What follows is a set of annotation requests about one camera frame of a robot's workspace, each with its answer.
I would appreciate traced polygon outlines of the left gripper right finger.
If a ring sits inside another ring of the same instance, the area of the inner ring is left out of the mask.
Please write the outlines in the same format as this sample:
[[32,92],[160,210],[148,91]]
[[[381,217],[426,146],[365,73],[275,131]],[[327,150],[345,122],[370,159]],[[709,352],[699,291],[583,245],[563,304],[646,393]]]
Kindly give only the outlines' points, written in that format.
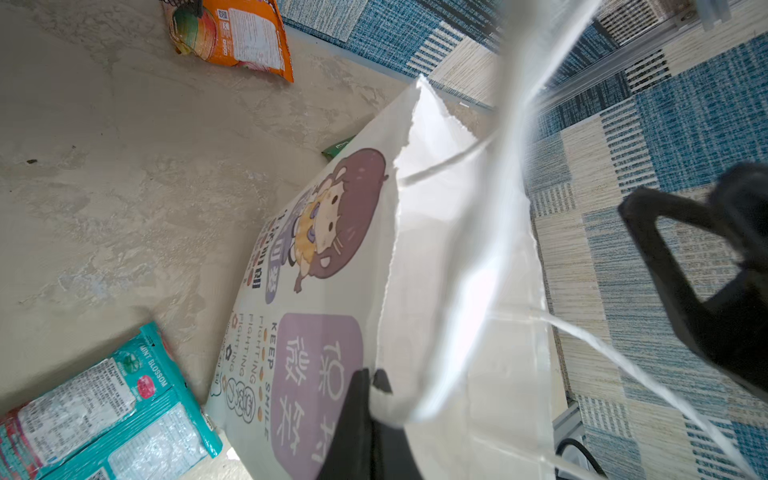
[[371,419],[370,478],[422,480],[404,429]]

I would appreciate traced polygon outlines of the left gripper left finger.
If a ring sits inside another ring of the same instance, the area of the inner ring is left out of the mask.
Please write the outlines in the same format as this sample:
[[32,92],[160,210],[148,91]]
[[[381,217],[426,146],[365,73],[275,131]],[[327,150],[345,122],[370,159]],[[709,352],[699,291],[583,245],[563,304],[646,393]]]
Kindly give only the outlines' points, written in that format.
[[382,369],[356,371],[317,479],[383,479],[375,422],[369,412],[372,386],[381,385]]

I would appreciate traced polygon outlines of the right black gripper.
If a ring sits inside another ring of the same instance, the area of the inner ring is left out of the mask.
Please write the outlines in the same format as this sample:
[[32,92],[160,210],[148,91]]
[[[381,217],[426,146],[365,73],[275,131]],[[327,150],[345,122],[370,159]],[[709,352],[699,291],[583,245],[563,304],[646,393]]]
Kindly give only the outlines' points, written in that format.
[[[754,396],[767,394],[767,165],[726,171],[707,204],[640,187],[618,207],[678,339]],[[742,271],[700,300],[657,228],[666,217],[724,237]]]

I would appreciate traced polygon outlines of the white paper bag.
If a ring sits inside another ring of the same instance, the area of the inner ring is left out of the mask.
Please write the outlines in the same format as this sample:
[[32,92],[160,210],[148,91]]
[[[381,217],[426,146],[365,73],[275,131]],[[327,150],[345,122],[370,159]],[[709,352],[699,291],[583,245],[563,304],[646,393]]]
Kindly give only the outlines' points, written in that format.
[[681,395],[547,309],[524,185],[535,95],[597,7],[504,2],[494,133],[477,139],[419,78],[262,231],[206,403],[252,478],[317,479],[367,368],[384,371],[371,418],[405,430],[423,479],[589,479],[555,451],[552,328],[757,477]]

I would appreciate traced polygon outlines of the Fox's spring tea bag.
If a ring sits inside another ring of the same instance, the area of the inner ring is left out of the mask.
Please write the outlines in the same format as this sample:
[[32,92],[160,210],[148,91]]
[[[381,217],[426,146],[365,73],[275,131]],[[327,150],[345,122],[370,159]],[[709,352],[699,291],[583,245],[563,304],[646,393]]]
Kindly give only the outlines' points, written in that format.
[[344,139],[342,141],[336,142],[329,147],[326,147],[324,150],[321,151],[322,156],[326,158],[328,161],[332,161],[347,145],[351,143],[353,139],[354,139],[354,136]]

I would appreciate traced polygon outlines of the teal mint candy bag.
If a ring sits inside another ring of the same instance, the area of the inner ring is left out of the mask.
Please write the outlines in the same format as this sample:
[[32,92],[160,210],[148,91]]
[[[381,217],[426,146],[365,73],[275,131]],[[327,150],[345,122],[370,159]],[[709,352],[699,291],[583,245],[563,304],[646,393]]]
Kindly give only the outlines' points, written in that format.
[[177,479],[222,448],[154,322],[1,418],[4,479]]

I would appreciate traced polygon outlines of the orange candy bag by shelf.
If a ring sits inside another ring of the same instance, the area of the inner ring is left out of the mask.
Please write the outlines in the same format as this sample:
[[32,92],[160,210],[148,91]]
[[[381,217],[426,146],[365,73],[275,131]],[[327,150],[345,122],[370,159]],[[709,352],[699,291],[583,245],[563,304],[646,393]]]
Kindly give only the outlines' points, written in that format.
[[212,64],[294,81],[285,25],[273,0],[163,1],[176,51]]

